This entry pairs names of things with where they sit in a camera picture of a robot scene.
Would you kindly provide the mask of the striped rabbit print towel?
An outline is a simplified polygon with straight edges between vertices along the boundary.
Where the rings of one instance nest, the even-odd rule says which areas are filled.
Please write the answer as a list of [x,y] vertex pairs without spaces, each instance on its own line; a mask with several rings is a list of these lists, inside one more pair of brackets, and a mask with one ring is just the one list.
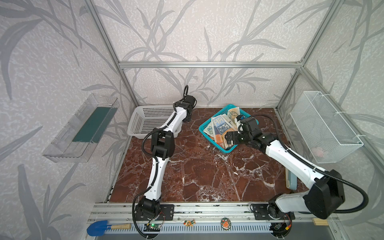
[[226,114],[212,117],[211,122],[208,123],[208,125],[204,128],[204,133],[225,150],[228,150],[232,147],[228,147],[225,140],[225,134],[227,132],[235,131],[237,131],[237,126],[231,122]]

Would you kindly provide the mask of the white perforated plastic basket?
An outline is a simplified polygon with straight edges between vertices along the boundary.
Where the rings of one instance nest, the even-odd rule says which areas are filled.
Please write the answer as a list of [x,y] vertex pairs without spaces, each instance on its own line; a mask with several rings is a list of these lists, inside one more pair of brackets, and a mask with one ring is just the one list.
[[128,126],[128,135],[143,139],[154,128],[168,125],[174,115],[172,105],[150,105],[135,108]]

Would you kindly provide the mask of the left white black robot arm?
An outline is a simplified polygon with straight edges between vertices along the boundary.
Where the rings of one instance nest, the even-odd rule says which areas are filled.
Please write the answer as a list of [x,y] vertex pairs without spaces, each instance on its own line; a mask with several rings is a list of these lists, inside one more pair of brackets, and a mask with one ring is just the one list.
[[180,132],[183,123],[191,120],[196,104],[195,97],[185,94],[181,100],[173,103],[173,113],[167,121],[145,136],[144,140],[151,138],[151,151],[145,150],[145,142],[142,143],[142,151],[152,158],[152,168],[147,189],[134,197],[136,201],[142,196],[134,213],[142,213],[148,219],[160,214],[162,182],[167,163],[175,152],[175,134]]

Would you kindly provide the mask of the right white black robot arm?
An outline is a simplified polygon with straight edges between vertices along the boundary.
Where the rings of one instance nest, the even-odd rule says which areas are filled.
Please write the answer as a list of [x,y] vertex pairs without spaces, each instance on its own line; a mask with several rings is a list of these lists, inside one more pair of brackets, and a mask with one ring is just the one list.
[[340,174],[334,170],[326,173],[304,159],[282,141],[279,135],[263,133],[255,118],[235,120],[238,130],[228,132],[228,143],[246,145],[259,150],[282,164],[308,188],[306,192],[282,194],[269,201],[271,213],[309,212],[320,219],[327,219],[345,202],[343,184],[336,180]]

